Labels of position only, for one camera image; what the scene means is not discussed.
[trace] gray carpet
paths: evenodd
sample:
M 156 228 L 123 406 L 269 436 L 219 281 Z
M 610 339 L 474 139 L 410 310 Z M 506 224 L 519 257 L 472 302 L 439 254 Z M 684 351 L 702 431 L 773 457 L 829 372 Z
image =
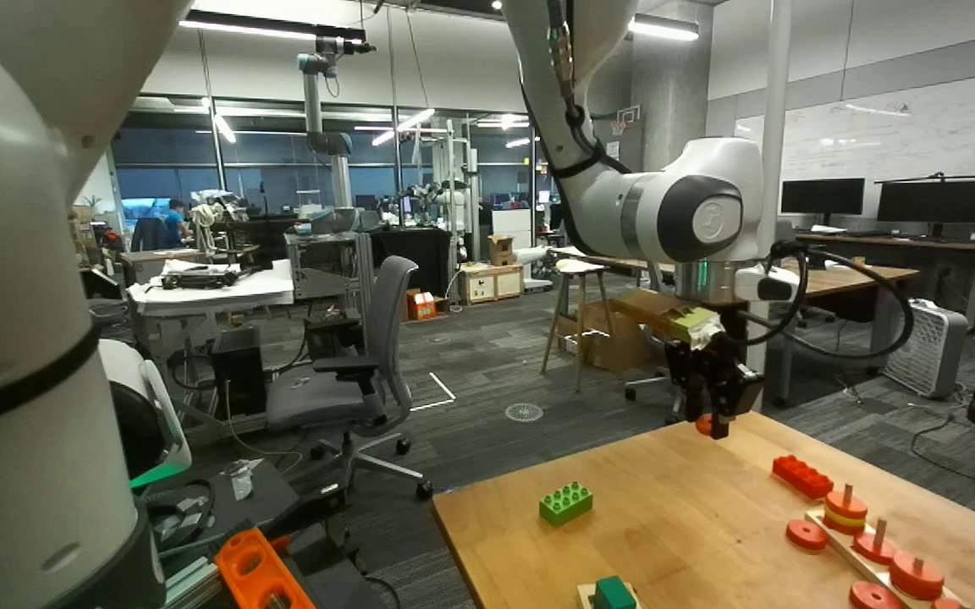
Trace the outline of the gray carpet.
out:
M 416 403 L 444 398 L 429 372 L 457 391 L 457 403 L 410 418 L 416 445 L 402 465 L 427 469 L 436 492 L 665 427 L 669 398 L 662 389 L 642 389 L 638 403 L 625 403 L 616 377 L 587 372 L 583 391 L 572 391 L 569 357 L 555 357 L 551 372 L 540 377 L 551 297 L 546 291 L 472 306 L 402 328 L 402 377 Z M 269 320 L 269 357 L 287 357 L 297 324 L 285 313 Z M 843 344 L 859 344 L 864 333 L 864 324 L 848 328 Z M 832 344 L 829 328 L 813 324 L 808 341 Z M 975 341 L 967 341 L 957 380 L 975 389 Z M 511 423 L 507 406 L 540 406 L 542 418 Z M 975 427 L 966 423 L 966 391 L 929 403 L 891 380 L 871 380 L 864 365 L 799 356 L 794 406 L 765 412 L 975 506 Z M 332 469 L 305 465 L 287 475 L 297 488 L 332 478 Z M 362 549 L 362 565 L 392 583 L 402 604 L 474 604 L 429 505 L 412 498 L 410 482 L 360 475 L 347 522 Z

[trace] green block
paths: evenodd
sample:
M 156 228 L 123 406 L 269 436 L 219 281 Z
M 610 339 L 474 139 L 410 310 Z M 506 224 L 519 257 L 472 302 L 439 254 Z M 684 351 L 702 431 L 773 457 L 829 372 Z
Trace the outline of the green block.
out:
M 592 511 L 592 493 L 583 483 L 567 483 L 542 498 L 542 518 L 555 529 L 587 511 Z
M 597 583 L 592 604 L 597 609 L 638 609 L 638 598 L 631 597 L 622 577 L 610 576 Z

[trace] workstation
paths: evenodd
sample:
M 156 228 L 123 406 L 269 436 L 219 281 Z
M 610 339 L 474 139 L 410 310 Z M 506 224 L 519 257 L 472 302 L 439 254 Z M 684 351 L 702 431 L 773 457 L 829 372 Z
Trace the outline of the workstation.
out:
M 2 0 L 0 604 L 975 604 L 975 8 Z

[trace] black box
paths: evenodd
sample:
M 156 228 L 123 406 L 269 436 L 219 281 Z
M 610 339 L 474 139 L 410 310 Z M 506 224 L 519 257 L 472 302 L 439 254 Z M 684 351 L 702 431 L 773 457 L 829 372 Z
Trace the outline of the black box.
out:
M 218 418 L 264 412 L 264 369 L 256 328 L 218 336 L 211 350 L 218 377 Z

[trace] computer monitor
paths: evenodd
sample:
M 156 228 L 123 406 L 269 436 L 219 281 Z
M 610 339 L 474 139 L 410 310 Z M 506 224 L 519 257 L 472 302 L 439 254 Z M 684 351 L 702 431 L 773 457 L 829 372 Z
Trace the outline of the computer monitor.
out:
M 884 183 L 879 220 L 932 224 L 975 224 L 975 178 L 937 178 L 937 183 Z
M 864 178 L 789 178 L 781 183 L 787 214 L 864 214 Z

